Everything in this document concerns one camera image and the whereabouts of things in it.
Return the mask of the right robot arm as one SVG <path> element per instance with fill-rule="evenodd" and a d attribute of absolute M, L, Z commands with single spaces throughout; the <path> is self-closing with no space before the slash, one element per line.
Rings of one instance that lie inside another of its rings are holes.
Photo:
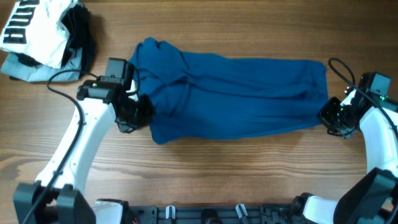
<path fill-rule="evenodd" d="M 308 223 L 397 223 L 397 103 L 387 96 L 391 79 L 372 72 L 334 107 L 332 98 L 321 116 L 346 137 L 361 131 L 367 174 L 338 201 L 312 194 L 294 198 L 288 218 Z"/>

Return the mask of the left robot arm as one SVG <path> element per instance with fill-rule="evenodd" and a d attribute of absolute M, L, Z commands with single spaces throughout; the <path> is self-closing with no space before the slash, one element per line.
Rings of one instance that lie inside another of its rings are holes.
<path fill-rule="evenodd" d="M 67 96 L 75 112 L 57 150 L 34 183 L 13 195 L 19 223 L 138 223 L 125 200 L 100 199 L 89 205 L 85 187 L 100 143 L 113 125 L 131 133 L 150 124 L 154 107 L 141 94 L 139 70 L 110 58 L 103 76 L 93 76 Z"/>

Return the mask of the blue t-shirt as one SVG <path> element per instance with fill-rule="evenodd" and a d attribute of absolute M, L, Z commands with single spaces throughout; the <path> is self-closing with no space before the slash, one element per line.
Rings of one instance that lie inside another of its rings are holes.
<path fill-rule="evenodd" d="M 314 60 L 225 58 L 146 38 L 130 59 L 140 94 L 154 105 L 152 139 L 229 140 L 319 124 L 328 101 L 326 67 Z"/>

